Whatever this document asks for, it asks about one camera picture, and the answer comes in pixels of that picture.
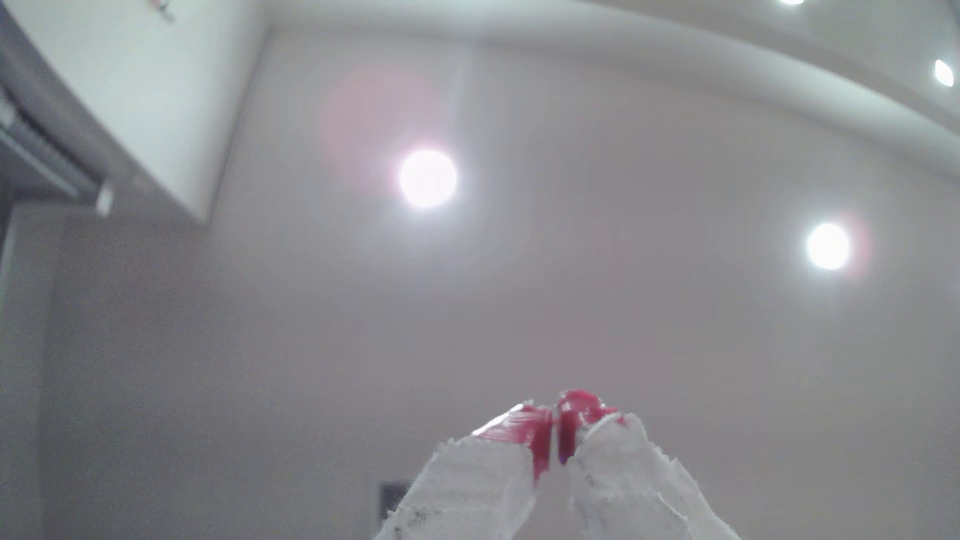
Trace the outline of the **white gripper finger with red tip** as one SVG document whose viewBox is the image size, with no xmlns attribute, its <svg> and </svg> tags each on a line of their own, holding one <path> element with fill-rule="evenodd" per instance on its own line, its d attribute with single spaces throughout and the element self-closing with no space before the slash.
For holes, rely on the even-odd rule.
<svg viewBox="0 0 960 540">
<path fill-rule="evenodd" d="M 557 403 L 558 461 L 587 539 L 739 539 L 642 419 L 582 389 Z"/>
<path fill-rule="evenodd" d="M 375 539 L 513 539 L 548 471 L 554 411 L 518 403 L 438 446 Z"/>
</svg>

